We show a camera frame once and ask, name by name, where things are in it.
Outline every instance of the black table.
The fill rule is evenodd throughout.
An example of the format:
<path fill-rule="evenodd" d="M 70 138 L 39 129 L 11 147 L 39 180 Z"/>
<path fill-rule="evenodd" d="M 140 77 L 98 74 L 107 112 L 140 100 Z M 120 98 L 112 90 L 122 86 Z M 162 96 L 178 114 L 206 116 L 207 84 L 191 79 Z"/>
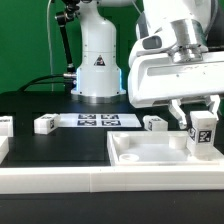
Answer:
<path fill-rule="evenodd" d="M 0 115 L 12 115 L 15 124 L 15 137 L 10 138 L 10 152 L 2 168 L 110 166 L 107 131 L 143 130 L 58 128 L 48 136 L 36 135 L 33 120 L 45 113 L 135 113 L 141 124 L 144 115 L 158 115 L 169 121 L 169 130 L 178 129 L 167 107 L 135 109 L 128 102 L 89 105 L 74 102 L 60 92 L 8 92 L 0 95 L 0 103 Z M 204 105 L 184 106 L 186 113 L 202 109 L 206 109 Z M 224 152 L 223 129 L 220 117 L 215 146 L 221 152 Z M 223 223 L 223 207 L 224 191 L 0 195 L 0 222 Z"/>

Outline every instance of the white cube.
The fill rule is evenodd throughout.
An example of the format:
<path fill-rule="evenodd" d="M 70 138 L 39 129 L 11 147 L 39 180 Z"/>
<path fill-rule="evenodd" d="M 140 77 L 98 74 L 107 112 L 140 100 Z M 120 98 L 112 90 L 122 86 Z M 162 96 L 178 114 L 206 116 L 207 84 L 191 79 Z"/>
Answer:
<path fill-rule="evenodd" d="M 187 148 L 197 158 L 207 157 L 214 145 L 216 116 L 209 111 L 194 111 L 190 116 L 192 128 L 189 130 Z"/>
<path fill-rule="evenodd" d="M 60 115 L 58 114 L 45 114 L 34 120 L 34 133 L 36 134 L 49 134 L 58 128 L 60 122 Z"/>
<path fill-rule="evenodd" d="M 13 137 L 13 117 L 0 117 L 0 136 Z"/>
<path fill-rule="evenodd" d="M 158 116 L 144 116 L 144 128 L 148 131 L 167 131 L 168 122 Z"/>

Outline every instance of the black cable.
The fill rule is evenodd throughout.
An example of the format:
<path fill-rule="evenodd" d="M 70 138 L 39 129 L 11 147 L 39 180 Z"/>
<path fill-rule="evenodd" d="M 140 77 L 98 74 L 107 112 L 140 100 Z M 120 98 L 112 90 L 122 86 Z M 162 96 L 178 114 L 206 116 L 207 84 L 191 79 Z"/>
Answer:
<path fill-rule="evenodd" d="M 66 84 L 66 83 L 70 84 L 70 82 L 59 82 L 59 81 L 56 81 L 56 82 L 36 82 L 36 83 L 30 83 L 29 85 L 24 86 L 23 89 L 20 88 L 18 91 L 24 91 L 25 89 L 27 89 L 29 86 L 32 86 L 32 85 Z"/>
<path fill-rule="evenodd" d="M 27 84 L 20 87 L 17 91 L 24 91 L 28 86 L 30 86 L 33 83 L 36 83 L 38 81 L 42 81 L 42 80 L 46 80 L 46 79 L 54 79 L 54 78 L 63 78 L 63 75 L 47 75 L 47 76 L 42 76 L 42 77 L 33 79 L 32 81 L 30 81 Z"/>

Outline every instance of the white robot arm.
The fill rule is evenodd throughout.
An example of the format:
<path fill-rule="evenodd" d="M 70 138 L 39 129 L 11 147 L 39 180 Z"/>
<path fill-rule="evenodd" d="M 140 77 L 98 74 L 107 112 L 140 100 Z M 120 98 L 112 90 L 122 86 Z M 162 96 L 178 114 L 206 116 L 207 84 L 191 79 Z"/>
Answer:
<path fill-rule="evenodd" d="M 208 52 L 211 0 L 143 0 L 148 36 L 130 54 L 129 100 L 135 107 L 168 105 L 187 127 L 181 103 L 205 101 L 215 115 L 224 93 L 224 52 Z"/>
<path fill-rule="evenodd" d="M 111 103 L 126 98 L 121 85 L 121 69 L 116 64 L 116 28 L 99 15 L 97 7 L 123 7 L 136 0 L 62 1 L 66 4 L 65 13 L 56 17 L 62 36 L 65 36 L 64 21 L 72 21 L 75 16 L 82 30 L 82 64 L 77 70 L 72 63 L 68 41 L 64 43 L 68 64 L 66 75 L 69 77 L 72 73 L 76 77 L 72 98 L 88 103 Z"/>

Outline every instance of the printed marker sheet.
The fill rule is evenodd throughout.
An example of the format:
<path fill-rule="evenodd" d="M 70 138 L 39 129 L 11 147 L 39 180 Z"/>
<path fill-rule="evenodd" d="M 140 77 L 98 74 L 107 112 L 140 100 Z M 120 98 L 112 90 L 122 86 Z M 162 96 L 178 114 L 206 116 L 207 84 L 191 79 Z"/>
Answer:
<path fill-rule="evenodd" d="M 60 114 L 59 127 L 141 127 L 135 114 Z"/>

